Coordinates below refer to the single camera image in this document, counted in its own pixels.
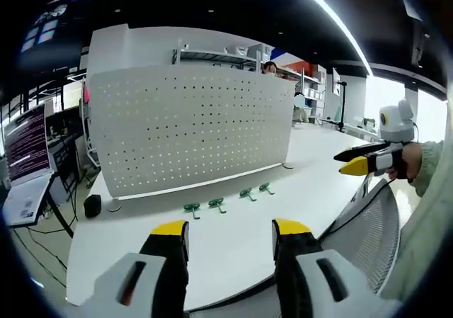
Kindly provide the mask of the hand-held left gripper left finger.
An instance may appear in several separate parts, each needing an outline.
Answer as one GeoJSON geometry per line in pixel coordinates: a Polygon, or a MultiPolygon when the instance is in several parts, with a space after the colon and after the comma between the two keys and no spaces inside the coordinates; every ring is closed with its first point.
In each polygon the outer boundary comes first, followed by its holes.
{"type": "Polygon", "coordinates": [[[183,317],[188,285],[189,222],[150,231],[139,253],[128,253],[98,276],[82,317],[183,317]]]}

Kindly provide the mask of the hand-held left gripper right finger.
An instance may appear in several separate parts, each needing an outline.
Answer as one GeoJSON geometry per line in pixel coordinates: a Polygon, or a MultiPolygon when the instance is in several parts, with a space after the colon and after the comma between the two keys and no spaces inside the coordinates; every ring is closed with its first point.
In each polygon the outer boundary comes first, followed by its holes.
{"type": "Polygon", "coordinates": [[[389,302],[365,274],[332,249],[324,250],[300,222],[275,218],[275,281],[283,317],[388,317],[389,302]]]}

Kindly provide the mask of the person's right hand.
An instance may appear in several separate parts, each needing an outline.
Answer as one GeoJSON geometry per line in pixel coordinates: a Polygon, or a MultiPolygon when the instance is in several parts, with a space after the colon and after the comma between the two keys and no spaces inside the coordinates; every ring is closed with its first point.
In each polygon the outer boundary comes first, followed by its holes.
{"type": "Polygon", "coordinates": [[[406,179],[412,182],[420,171],[422,162],[423,146],[421,143],[412,142],[404,146],[402,160],[405,162],[406,176],[402,177],[401,169],[390,168],[386,170],[391,180],[406,179]]]}

